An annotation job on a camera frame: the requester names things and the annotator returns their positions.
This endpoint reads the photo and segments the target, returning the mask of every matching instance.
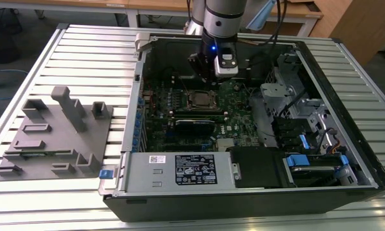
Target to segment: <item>aluminum extrusion table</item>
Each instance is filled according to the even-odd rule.
[[[22,121],[22,103],[26,99],[54,103],[49,96],[51,88],[66,85],[71,97],[78,98],[82,104],[103,101],[114,106],[103,165],[118,163],[135,64],[134,38],[138,32],[147,31],[182,34],[179,30],[78,25],[55,30],[0,119],[0,162]],[[266,38],[251,34],[239,36]],[[385,96],[342,44],[326,38],[302,40],[385,167]],[[385,231],[385,197],[351,203],[317,215],[123,223],[103,204],[98,185],[97,178],[0,182],[0,231],[125,228]],[[114,180],[106,182],[106,188],[114,188]]]

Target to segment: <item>warning label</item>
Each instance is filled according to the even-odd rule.
[[[175,155],[174,182],[177,185],[215,184],[213,155]]]

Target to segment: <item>blue tab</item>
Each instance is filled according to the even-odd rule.
[[[287,163],[287,166],[289,166],[289,167],[291,167],[293,165],[295,165],[290,157],[286,158],[286,163]]]
[[[293,166],[309,166],[309,161],[306,155],[293,154],[286,157],[286,163],[289,167]]]
[[[345,155],[341,155],[341,161],[342,161],[342,165],[349,164],[349,161]]]
[[[309,149],[309,145],[307,145],[305,136],[303,136],[303,135],[299,135],[299,138],[301,138],[301,141],[302,141],[303,148],[305,148],[305,149]]]
[[[101,170],[98,178],[99,179],[113,179],[114,178],[114,171],[113,170]]]

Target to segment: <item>metal case frame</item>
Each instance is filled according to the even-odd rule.
[[[150,41],[157,37],[173,36],[150,34]],[[195,39],[197,36],[178,35],[177,38]],[[130,152],[125,152],[121,158],[121,166],[125,167],[119,174],[123,177],[117,178],[114,193],[103,196],[105,204],[122,221],[169,220],[169,217],[170,220],[191,220],[325,213],[347,203],[367,200],[385,194],[383,167],[305,43],[295,40],[278,40],[278,43],[295,44],[297,54],[307,73],[313,76],[311,79],[323,102],[331,108],[337,123],[339,123],[349,138],[347,141],[355,148],[367,167],[371,186],[327,187],[326,189],[298,188],[287,191],[265,190],[265,192],[242,191],[242,193],[134,195],[123,192],[125,168],[130,167],[127,164],[131,155]],[[327,198],[335,198],[335,200],[329,202]]]

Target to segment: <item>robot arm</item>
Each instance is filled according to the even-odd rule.
[[[251,25],[262,26],[277,0],[267,0]],[[205,81],[233,77],[238,73],[235,42],[246,0],[194,0],[186,34],[202,36],[190,65]]]

